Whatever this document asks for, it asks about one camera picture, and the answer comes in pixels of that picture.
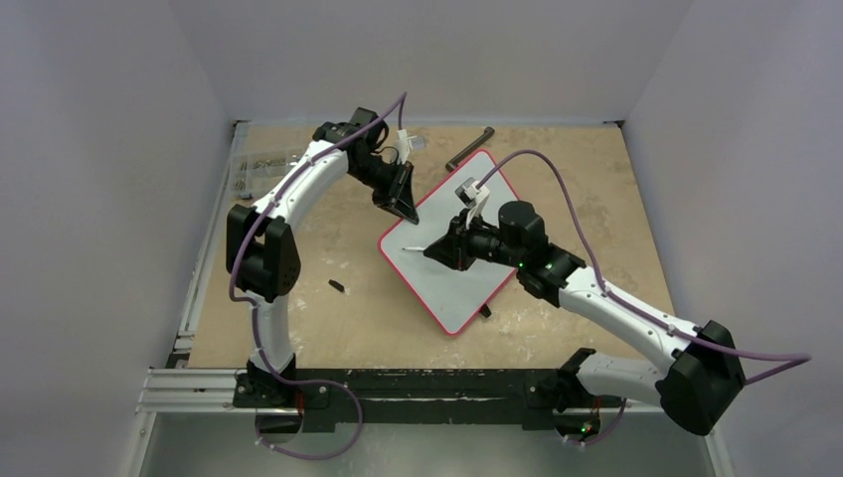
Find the red framed whiteboard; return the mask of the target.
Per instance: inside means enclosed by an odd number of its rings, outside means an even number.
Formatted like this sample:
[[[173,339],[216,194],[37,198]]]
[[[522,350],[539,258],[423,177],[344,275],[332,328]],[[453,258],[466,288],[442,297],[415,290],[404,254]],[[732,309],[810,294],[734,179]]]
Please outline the red framed whiteboard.
[[[495,165],[487,150],[476,151],[418,201],[416,225],[400,220],[378,241],[381,256],[448,335],[462,332],[515,273],[512,266],[472,259],[446,236],[467,215],[458,190]]]

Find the black marker cap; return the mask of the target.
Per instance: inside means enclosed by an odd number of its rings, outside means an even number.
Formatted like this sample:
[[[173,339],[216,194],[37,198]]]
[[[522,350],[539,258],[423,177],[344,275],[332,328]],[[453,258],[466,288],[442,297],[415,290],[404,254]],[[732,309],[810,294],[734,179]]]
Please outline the black marker cap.
[[[341,284],[340,282],[336,281],[336,280],[331,279],[331,280],[328,281],[328,283],[329,283],[330,286],[332,286],[334,289],[336,289],[340,293],[344,293],[345,290],[346,290],[345,286],[343,284]]]

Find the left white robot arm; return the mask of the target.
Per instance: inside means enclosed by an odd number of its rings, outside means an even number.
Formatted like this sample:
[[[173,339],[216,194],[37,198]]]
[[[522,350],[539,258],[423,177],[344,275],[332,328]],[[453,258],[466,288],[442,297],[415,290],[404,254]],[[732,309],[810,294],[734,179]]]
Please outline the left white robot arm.
[[[373,204],[416,225],[414,165],[409,155],[415,137],[400,127],[396,155],[381,155],[389,126],[376,112],[358,108],[347,122],[325,122],[292,170],[264,197],[227,215],[226,253],[229,293],[252,315],[254,350],[248,375],[270,405],[293,400],[301,382],[295,376],[288,333],[287,296],[301,272],[295,231],[318,200],[345,175],[372,191]]]

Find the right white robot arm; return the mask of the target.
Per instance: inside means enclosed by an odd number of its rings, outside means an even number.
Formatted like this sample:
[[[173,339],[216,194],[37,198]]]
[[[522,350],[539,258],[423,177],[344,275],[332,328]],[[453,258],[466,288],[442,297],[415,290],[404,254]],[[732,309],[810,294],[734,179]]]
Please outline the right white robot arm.
[[[595,268],[549,240],[528,202],[505,203],[497,225],[463,210],[422,253],[458,271],[476,260],[509,266],[527,293],[592,321],[641,354],[630,360],[578,349],[554,377],[535,386],[557,410],[602,397],[631,398],[659,406],[681,428],[704,436],[747,383],[726,327],[715,321],[698,326],[631,295],[612,294]]]

